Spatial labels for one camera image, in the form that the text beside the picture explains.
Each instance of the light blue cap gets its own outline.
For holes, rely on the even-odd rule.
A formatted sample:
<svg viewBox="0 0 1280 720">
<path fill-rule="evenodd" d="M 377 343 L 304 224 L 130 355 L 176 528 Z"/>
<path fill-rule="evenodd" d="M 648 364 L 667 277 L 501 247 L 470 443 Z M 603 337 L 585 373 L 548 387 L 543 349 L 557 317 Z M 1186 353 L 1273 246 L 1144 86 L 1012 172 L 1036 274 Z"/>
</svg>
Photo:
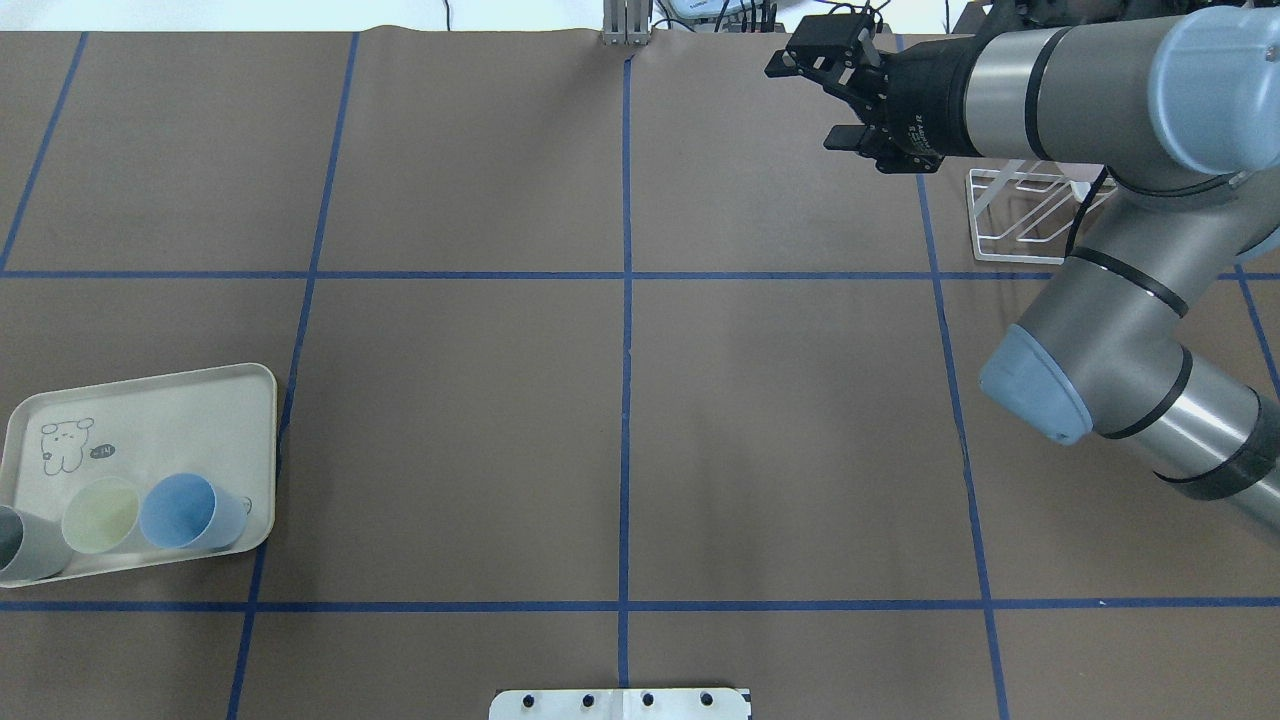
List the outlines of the light blue cap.
<svg viewBox="0 0 1280 720">
<path fill-rule="evenodd" d="M 1010 325 L 982 368 L 982 391 L 1059 445 L 1074 445 L 1093 430 L 1080 393 L 1029 332 Z"/>
<path fill-rule="evenodd" d="M 1280 8 L 1206 8 L 1179 20 L 1147 85 L 1165 151 L 1210 174 L 1280 165 L 1277 47 Z"/>
</svg>

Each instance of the blue cup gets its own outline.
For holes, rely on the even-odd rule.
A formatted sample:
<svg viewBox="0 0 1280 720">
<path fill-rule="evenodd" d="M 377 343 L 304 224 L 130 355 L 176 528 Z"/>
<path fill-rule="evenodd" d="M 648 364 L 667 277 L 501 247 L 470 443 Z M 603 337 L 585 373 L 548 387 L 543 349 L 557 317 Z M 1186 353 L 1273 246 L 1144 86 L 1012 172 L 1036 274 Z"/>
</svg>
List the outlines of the blue cup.
<svg viewBox="0 0 1280 720">
<path fill-rule="evenodd" d="M 216 550 L 244 532 L 248 512 L 241 498 L 192 473 L 169 475 L 142 501 L 138 525 L 156 547 Z"/>
</svg>

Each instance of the white bracket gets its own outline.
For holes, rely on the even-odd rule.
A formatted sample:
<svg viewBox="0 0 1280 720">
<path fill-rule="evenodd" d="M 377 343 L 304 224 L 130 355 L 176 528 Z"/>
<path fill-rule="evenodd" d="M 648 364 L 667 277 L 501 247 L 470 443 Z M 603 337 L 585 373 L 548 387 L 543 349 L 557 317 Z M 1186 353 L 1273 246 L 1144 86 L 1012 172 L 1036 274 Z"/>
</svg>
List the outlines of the white bracket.
<svg viewBox="0 0 1280 720">
<path fill-rule="evenodd" d="M 489 720 L 751 720 L 751 692 L 733 688 L 506 691 Z"/>
<path fill-rule="evenodd" d="M 605 45 L 648 45 L 653 0 L 604 0 Z"/>
</svg>

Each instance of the light blue object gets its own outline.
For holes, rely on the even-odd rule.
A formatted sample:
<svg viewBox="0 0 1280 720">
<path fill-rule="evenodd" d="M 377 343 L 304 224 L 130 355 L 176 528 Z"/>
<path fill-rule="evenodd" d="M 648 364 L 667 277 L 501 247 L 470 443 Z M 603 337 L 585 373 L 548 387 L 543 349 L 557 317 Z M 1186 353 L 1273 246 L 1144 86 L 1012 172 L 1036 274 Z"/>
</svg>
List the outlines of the light blue object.
<svg viewBox="0 0 1280 720">
<path fill-rule="evenodd" d="M 992 400 L 1056 443 L 1074 445 L 1093 430 L 1093 416 L 1062 368 L 1019 325 L 1009 327 L 978 382 Z"/>
<path fill-rule="evenodd" d="M 138 524 L 164 548 L 215 550 L 236 542 L 248 521 L 241 500 L 200 475 L 169 475 L 142 501 Z"/>
<path fill-rule="evenodd" d="M 1147 85 L 1165 151 L 1211 174 L 1280 165 L 1277 47 L 1280 8 L 1206 8 L 1179 20 Z"/>
<path fill-rule="evenodd" d="M 1267 252 L 1275 250 L 1277 246 L 1280 246 L 1280 228 L 1276 228 L 1276 232 L 1271 233 L 1271 236 L 1262 242 L 1236 255 L 1235 261 L 1248 263 L 1249 260 L 1257 260 L 1258 258 L 1262 258 Z"/>
</svg>

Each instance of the white wire rack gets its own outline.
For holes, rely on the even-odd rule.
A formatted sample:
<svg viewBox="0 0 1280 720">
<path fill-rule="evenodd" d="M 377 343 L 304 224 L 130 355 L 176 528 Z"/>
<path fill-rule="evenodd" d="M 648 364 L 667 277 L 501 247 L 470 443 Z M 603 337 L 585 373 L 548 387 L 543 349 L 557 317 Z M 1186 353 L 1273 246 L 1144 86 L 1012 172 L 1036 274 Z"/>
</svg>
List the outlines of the white wire rack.
<svg viewBox="0 0 1280 720">
<path fill-rule="evenodd" d="M 1066 238 L 1089 183 L 1064 176 L 1056 164 L 1011 160 L 1000 170 L 975 168 L 966 181 L 973 256 L 997 263 L 1061 265 Z M 1115 192 L 1103 183 L 1085 213 Z"/>
</svg>

